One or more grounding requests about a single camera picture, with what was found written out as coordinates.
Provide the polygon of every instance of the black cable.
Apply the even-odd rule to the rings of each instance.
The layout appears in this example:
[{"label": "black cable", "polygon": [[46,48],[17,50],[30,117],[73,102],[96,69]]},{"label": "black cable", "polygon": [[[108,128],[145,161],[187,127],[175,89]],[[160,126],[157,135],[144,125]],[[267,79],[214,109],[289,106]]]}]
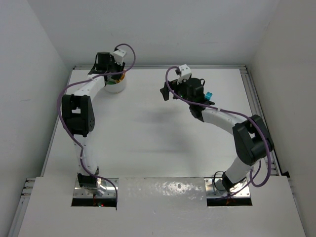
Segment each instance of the black cable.
[{"label": "black cable", "polygon": [[226,191],[226,189],[224,189],[224,190],[218,189],[218,188],[216,187],[216,183],[215,183],[216,174],[219,173],[219,172],[224,173],[223,171],[216,171],[215,174],[214,174],[214,177],[213,177],[213,184],[214,184],[214,187],[215,187],[218,191],[223,192],[223,191]]}]

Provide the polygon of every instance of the white cylinder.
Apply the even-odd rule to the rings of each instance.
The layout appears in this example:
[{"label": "white cylinder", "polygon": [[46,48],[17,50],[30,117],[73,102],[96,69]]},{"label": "white cylinder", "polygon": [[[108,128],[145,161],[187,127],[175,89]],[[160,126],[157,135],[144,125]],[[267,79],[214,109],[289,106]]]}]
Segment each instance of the white cylinder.
[{"label": "white cylinder", "polygon": [[119,93],[125,89],[126,83],[127,83],[127,80],[126,80],[126,75],[125,75],[124,79],[121,80],[119,83],[107,84],[105,86],[105,90],[110,92],[110,93]]}]

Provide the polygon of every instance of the white table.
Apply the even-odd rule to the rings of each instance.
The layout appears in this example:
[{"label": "white table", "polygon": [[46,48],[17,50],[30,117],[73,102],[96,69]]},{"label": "white table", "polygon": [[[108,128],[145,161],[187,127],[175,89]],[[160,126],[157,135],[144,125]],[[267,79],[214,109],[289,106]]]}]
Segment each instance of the white table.
[{"label": "white table", "polygon": [[[118,210],[71,207],[77,160],[58,122],[20,237],[304,236],[286,177],[272,176],[264,187],[250,187],[253,206],[206,206],[203,177],[231,165],[234,140],[193,118],[185,103],[164,102],[159,89],[165,71],[133,69],[123,92],[100,91],[93,101],[90,147],[100,174],[119,177]],[[70,83],[86,79],[87,72],[74,70]],[[193,69],[193,76],[206,80],[217,106],[251,114],[239,69]],[[265,172],[263,166],[257,182]]]}]

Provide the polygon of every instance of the blue object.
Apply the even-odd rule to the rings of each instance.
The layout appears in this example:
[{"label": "blue object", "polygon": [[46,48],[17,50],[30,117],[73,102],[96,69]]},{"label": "blue object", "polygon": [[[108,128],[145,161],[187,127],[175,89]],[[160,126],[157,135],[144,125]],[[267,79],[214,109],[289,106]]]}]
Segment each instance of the blue object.
[{"label": "blue object", "polygon": [[212,98],[212,95],[213,95],[213,93],[211,93],[211,92],[206,93],[205,94],[206,100],[210,100]]}]

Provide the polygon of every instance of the gray wall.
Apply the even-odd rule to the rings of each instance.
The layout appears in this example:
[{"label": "gray wall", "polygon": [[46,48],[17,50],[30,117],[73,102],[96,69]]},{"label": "gray wall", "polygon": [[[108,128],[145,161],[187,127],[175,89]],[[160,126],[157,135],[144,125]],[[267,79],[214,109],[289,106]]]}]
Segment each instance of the gray wall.
[{"label": "gray wall", "polygon": [[69,71],[26,0],[0,0],[0,237],[40,175]]},{"label": "gray wall", "polygon": [[278,0],[28,0],[67,63],[92,64],[121,42],[137,64],[242,64]]},{"label": "gray wall", "polygon": [[316,236],[315,12],[315,0],[282,0],[251,67],[308,236]]}]

